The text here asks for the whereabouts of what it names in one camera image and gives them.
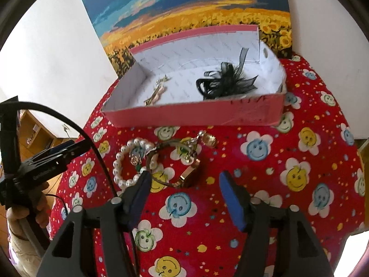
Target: cardboard box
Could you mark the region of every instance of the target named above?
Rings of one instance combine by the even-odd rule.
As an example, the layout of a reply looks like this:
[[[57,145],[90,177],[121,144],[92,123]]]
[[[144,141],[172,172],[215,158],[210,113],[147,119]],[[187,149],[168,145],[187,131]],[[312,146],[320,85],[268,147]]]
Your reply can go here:
[[[221,62],[239,64],[247,79],[258,75],[256,90],[242,96],[202,100],[196,80]],[[283,111],[286,72],[274,53],[259,41],[256,25],[197,28],[152,40],[131,49],[136,63],[118,82],[102,112],[116,127],[277,125]],[[167,75],[166,91],[152,106],[144,101],[155,82]]]

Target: smiley face pattern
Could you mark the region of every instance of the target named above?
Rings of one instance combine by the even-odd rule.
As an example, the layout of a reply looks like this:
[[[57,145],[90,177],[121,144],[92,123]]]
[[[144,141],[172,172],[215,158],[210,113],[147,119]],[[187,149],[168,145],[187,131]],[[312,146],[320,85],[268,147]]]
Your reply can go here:
[[[216,149],[196,147],[202,173],[187,189],[153,182],[139,225],[134,230],[142,277],[233,276],[246,235],[233,226],[218,176],[228,170],[237,184],[274,207],[296,205],[311,222],[327,258],[337,261],[345,236],[362,228],[365,181],[354,138],[335,98],[319,75],[299,55],[282,59],[287,72],[283,116],[277,126],[155,126],[116,128],[100,113],[116,82],[90,116],[84,130],[110,172],[121,145],[141,137],[151,142],[185,140],[205,129],[219,140]],[[188,163],[186,152],[160,153],[154,174],[176,182]],[[51,215],[51,235],[69,209],[97,207],[112,198],[108,182],[92,151],[77,157],[63,174]],[[124,179],[136,169],[122,161]],[[106,277],[99,229],[94,231],[98,276]],[[276,233],[270,235],[265,276],[275,261]],[[130,241],[126,239],[129,251]]]

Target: black feather hair clip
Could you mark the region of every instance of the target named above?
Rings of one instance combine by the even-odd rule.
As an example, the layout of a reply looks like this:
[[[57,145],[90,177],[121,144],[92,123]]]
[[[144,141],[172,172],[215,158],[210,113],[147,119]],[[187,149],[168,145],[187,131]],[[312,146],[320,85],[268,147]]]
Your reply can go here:
[[[258,76],[248,80],[241,77],[247,52],[248,48],[242,48],[237,67],[229,62],[222,62],[220,71],[204,73],[204,77],[210,78],[196,80],[196,87],[204,100],[246,94],[256,89],[254,82]]]

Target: person's hand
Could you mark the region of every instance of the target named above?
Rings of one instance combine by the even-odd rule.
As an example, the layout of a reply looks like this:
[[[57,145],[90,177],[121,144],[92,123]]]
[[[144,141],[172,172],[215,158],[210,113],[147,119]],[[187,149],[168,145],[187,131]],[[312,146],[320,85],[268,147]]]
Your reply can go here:
[[[40,190],[45,190],[49,187],[49,183],[45,182],[40,187]],[[42,194],[40,200],[36,206],[37,210],[39,211],[36,215],[36,222],[40,225],[41,228],[46,228],[49,223],[49,212],[50,207],[47,204],[47,199],[45,194]],[[6,218],[8,219],[8,226],[11,232],[20,238],[26,238],[24,231],[19,223],[20,219],[27,217],[30,214],[28,208],[23,206],[13,206],[8,209],[6,213]]]

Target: painting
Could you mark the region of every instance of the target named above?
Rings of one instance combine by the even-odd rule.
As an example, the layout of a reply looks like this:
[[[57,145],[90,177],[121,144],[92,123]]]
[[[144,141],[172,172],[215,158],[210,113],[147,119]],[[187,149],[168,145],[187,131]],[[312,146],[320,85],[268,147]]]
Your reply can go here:
[[[260,40],[291,57],[287,0],[82,0],[118,77],[133,64],[130,48],[171,33],[215,25],[259,25]]]

